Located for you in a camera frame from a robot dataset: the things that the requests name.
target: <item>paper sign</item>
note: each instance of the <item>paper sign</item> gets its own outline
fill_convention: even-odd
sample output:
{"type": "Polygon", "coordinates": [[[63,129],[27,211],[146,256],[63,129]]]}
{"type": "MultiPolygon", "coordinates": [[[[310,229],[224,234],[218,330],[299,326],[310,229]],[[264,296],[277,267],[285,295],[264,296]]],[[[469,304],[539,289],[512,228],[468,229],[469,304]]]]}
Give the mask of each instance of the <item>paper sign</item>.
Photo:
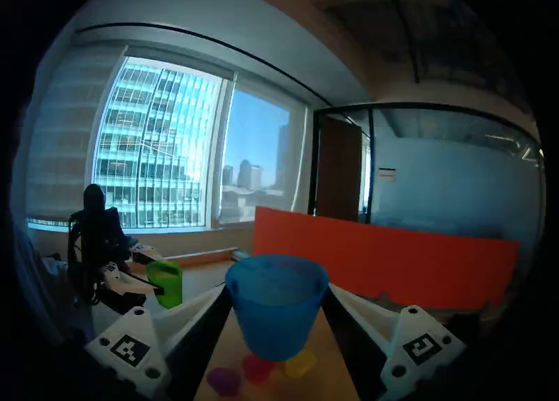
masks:
{"type": "Polygon", "coordinates": [[[379,179],[381,181],[396,182],[396,169],[379,168],[379,179]]]}

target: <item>distant skyscraper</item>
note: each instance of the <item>distant skyscraper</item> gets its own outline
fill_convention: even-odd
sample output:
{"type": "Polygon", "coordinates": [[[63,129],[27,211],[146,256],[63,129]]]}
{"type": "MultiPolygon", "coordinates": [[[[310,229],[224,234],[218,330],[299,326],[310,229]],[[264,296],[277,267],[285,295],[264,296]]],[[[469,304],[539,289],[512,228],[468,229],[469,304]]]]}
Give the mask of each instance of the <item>distant skyscraper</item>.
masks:
{"type": "Polygon", "coordinates": [[[224,186],[231,186],[233,184],[233,167],[224,166],[222,173],[222,184],[224,186]]]}
{"type": "Polygon", "coordinates": [[[252,165],[244,159],[239,166],[239,176],[237,178],[237,185],[243,189],[250,190],[250,177],[252,165]]]}
{"type": "Polygon", "coordinates": [[[275,188],[283,190],[285,188],[285,167],[287,167],[287,144],[289,125],[286,124],[279,128],[277,135],[277,160],[275,166],[275,188]]]}
{"type": "Polygon", "coordinates": [[[250,190],[262,189],[262,167],[252,166],[250,168],[250,190]]]}

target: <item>blue cup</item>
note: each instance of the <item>blue cup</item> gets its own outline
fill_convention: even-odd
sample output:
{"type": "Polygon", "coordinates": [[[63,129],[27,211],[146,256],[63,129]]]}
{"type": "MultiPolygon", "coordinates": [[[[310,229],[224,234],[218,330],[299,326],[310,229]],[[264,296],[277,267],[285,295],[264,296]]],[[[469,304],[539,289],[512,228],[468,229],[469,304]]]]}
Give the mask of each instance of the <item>blue cup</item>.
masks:
{"type": "Polygon", "coordinates": [[[304,258],[263,255],[225,275],[242,336],[259,358],[281,361],[303,349],[328,287],[328,274],[304,258]]]}

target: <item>wooden door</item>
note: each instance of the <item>wooden door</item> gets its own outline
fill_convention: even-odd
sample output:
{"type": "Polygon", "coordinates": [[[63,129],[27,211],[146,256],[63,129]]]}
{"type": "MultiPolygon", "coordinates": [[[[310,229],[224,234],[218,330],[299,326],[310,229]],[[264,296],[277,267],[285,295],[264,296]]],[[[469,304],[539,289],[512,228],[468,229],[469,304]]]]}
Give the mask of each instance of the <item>wooden door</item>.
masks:
{"type": "Polygon", "coordinates": [[[320,123],[316,215],[357,222],[361,127],[330,117],[320,123]]]}

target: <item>green cup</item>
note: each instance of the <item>green cup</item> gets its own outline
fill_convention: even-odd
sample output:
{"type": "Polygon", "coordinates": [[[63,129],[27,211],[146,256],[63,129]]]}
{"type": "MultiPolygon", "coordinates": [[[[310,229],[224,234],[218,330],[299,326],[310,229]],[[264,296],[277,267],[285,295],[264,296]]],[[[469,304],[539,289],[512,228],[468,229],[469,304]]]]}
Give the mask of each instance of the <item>green cup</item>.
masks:
{"type": "Polygon", "coordinates": [[[146,266],[147,279],[164,289],[157,302],[167,309],[182,303],[182,269],[175,261],[156,260],[146,266]]]}

